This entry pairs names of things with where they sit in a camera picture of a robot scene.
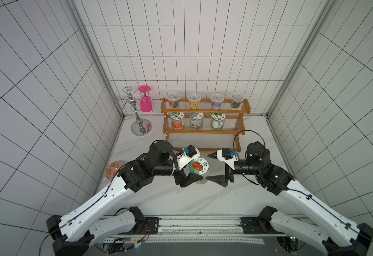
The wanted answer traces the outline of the jar with red strawberry lid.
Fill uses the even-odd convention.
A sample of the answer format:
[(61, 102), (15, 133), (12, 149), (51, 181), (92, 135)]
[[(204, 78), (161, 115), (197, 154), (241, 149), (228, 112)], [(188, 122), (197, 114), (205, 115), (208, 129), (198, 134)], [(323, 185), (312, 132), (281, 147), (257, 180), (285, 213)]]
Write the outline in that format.
[(196, 181), (197, 184), (203, 185), (208, 180), (206, 177), (209, 175), (209, 162), (205, 158), (198, 158), (189, 164), (190, 172), (202, 177), (201, 180)]

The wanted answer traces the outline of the jar with green tree lid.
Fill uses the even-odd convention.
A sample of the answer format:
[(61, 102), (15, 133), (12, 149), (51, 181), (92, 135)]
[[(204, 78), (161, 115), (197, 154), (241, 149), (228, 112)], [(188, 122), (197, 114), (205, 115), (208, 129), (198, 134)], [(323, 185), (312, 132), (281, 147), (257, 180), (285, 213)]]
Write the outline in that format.
[(213, 130), (220, 131), (224, 127), (225, 120), (226, 115), (224, 113), (212, 113), (210, 125)]

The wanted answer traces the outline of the jar with pink floral lid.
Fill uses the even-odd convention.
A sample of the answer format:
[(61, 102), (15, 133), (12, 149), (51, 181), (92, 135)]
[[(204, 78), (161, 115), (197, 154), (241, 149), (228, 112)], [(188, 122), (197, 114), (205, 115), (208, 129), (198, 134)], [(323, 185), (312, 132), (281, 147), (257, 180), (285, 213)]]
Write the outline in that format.
[(203, 126), (204, 114), (201, 112), (190, 113), (190, 127), (199, 130)]

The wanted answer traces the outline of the jar with flower lid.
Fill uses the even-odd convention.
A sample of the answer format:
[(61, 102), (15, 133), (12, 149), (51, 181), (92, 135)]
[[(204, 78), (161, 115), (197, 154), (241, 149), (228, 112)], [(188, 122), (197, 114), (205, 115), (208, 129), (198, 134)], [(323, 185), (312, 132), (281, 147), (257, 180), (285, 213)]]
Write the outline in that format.
[(171, 126), (174, 130), (181, 130), (184, 128), (184, 113), (173, 112), (170, 114)]

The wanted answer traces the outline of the clear cup with purple label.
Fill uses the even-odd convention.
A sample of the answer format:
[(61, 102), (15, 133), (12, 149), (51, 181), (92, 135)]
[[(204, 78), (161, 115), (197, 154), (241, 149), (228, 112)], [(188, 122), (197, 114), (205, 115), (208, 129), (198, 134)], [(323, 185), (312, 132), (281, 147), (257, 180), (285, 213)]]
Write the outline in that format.
[(222, 103), (224, 102), (224, 96), (221, 94), (213, 94), (210, 98), (211, 107), (214, 110), (219, 110), (222, 107)]

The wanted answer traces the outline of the clear cup with yellow label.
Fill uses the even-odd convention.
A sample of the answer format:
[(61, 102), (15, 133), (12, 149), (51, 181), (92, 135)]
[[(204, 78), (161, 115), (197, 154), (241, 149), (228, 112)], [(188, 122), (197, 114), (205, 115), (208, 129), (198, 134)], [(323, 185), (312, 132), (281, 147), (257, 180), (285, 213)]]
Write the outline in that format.
[(199, 109), (201, 96), (197, 93), (191, 93), (188, 95), (188, 102), (190, 109), (196, 110)]

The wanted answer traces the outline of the small clear seed cup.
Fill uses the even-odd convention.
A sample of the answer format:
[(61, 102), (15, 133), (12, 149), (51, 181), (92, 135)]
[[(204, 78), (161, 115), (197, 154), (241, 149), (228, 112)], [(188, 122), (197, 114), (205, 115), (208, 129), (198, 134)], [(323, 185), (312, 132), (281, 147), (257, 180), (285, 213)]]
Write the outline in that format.
[(240, 93), (233, 93), (230, 101), (231, 107), (233, 109), (239, 109), (244, 100), (244, 96)]

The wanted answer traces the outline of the clear cup with dark seeds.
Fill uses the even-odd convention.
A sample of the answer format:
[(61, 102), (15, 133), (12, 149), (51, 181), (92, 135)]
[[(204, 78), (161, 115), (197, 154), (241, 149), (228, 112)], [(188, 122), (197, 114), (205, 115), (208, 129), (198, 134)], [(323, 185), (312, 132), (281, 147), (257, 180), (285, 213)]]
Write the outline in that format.
[(170, 92), (168, 94), (168, 102), (171, 108), (178, 108), (180, 104), (180, 94), (177, 92)]

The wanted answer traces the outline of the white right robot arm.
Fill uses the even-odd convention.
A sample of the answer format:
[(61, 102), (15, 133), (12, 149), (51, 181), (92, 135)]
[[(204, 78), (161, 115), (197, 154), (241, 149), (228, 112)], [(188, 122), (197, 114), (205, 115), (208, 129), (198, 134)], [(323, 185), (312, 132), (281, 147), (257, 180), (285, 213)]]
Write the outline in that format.
[(268, 192), (300, 209), (314, 223), (308, 224), (265, 206), (255, 221), (261, 233), (293, 235), (326, 256), (365, 256), (373, 239), (373, 228), (357, 224), (330, 208), (309, 192), (283, 168), (272, 164), (270, 151), (259, 141), (248, 145), (244, 159), (230, 148), (222, 148), (209, 158), (225, 163), (225, 174), (208, 180), (226, 187), (235, 175), (254, 175)]

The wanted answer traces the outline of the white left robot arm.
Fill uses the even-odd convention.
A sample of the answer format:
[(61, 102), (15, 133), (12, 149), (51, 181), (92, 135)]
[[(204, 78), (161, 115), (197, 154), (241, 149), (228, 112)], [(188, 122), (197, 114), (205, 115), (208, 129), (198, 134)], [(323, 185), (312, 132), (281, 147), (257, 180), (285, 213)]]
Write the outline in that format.
[(145, 216), (138, 207), (129, 207), (106, 219), (104, 215), (118, 202), (151, 184), (155, 176), (174, 177), (180, 187), (200, 180), (201, 176), (184, 172), (199, 157), (200, 151), (193, 145), (177, 150), (165, 140), (154, 141), (147, 153), (120, 167), (111, 182), (80, 207), (47, 219), (54, 254), (82, 256), (91, 246), (112, 235), (148, 232)]

